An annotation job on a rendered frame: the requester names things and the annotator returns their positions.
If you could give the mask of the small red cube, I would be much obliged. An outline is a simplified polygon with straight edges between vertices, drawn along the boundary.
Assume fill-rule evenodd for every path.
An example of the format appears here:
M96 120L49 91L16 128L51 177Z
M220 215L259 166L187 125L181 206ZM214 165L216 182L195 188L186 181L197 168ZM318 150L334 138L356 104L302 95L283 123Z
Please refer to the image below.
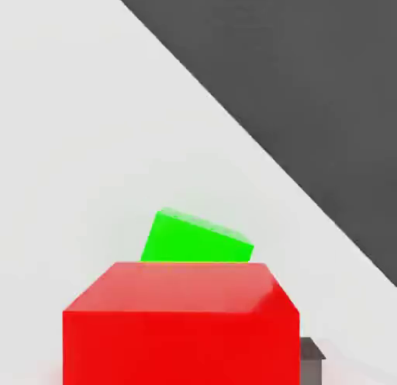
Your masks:
M63 385L299 385L299 312L261 263L118 262L62 328Z

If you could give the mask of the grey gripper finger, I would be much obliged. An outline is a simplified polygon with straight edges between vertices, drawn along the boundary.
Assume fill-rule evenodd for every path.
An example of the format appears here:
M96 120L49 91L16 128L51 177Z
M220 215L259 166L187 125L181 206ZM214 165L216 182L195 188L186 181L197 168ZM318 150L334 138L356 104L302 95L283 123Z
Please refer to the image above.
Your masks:
M300 338L300 385L350 385L349 367L331 341Z

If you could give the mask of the small green cube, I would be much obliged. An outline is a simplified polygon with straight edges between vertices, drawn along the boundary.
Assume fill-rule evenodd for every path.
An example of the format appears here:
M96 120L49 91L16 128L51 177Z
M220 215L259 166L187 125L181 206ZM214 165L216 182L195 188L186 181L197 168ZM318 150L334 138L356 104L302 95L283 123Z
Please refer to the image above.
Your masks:
M170 208L156 212L143 262L249 262L253 243L238 231Z

